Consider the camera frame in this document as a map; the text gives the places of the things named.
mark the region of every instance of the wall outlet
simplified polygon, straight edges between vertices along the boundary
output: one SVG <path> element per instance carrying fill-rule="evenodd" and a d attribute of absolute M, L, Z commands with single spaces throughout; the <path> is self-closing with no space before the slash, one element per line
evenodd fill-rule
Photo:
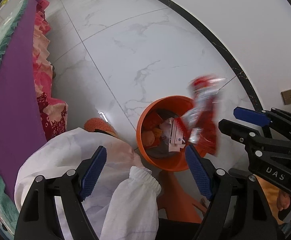
<path fill-rule="evenodd" d="M 282 96 L 282 100 L 284 101 L 284 105 L 291 104 L 291 89 L 281 92 L 281 96 Z"/>

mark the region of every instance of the metal screw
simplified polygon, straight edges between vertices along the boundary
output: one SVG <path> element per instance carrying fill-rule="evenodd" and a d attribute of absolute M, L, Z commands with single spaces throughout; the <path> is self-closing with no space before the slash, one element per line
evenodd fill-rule
<path fill-rule="evenodd" d="M 249 175 L 249 180 L 251 180 L 251 181 L 256 181 L 257 178 L 256 178 L 255 176 L 253 176 L 253 175 Z"/>
<path fill-rule="evenodd" d="M 39 175 L 35 178 L 36 182 L 40 182 L 41 180 L 43 180 L 43 176 Z"/>
<path fill-rule="evenodd" d="M 256 151 L 255 154 L 257 155 L 257 157 L 261 157 L 262 156 L 262 152 L 261 151 Z"/>
<path fill-rule="evenodd" d="M 220 176 L 223 176 L 225 175 L 225 171 L 223 169 L 217 169 L 217 174 L 220 175 Z"/>
<path fill-rule="evenodd" d="M 72 175 L 75 174 L 75 170 L 73 170 L 73 169 L 68 170 L 68 171 L 66 172 L 66 174 L 67 174 L 68 176 L 72 176 Z"/>

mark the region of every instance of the blue gripper pad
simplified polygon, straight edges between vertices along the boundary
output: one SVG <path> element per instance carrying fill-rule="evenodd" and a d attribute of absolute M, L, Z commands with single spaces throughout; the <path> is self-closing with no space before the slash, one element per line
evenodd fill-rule
<path fill-rule="evenodd" d="M 94 186 L 100 176 L 101 171 L 106 163 L 106 149 L 104 147 L 98 148 L 98 151 L 93 155 L 93 161 L 87 172 L 81 179 L 81 190 L 79 196 L 81 201 L 85 200 L 86 197 L 92 194 Z"/>
<path fill-rule="evenodd" d="M 211 179 L 191 146 L 186 147 L 186 161 L 200 193 L 210 201 L 213 198 Z"/>
<path fill-rule="evenodd" d="M 233 115 L 235 116 L 236 119 L 249 122 L 261 127 L 264 127 L 266 125 L 269 125 L 270 119 L 263 114 L 263 113 L 258 113 L 256 111 L 242 108 L 242 107 L 236 107 L 233 110 Z"/>

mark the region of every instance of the bed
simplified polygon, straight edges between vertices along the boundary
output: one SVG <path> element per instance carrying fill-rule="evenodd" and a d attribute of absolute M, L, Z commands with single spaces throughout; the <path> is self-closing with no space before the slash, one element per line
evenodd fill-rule
<path fill-rule="evenodd" d="M 46 0 L 22 0 L 0 26 L 0 228 L 13 239 L 18 170 L 49 139 L 66 131 L 67 104 L 52 98 Z"/>

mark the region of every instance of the purple bed side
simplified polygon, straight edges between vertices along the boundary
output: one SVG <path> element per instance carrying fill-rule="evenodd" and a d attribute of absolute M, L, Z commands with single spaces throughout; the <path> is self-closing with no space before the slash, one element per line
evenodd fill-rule
<path fill-rule="evenodd" d="M 32 67 L 36 5 L 36 0 L 28 1 L 0 66 L 0 175 L 13 201 L 20 167 L 47 142 Z"/>

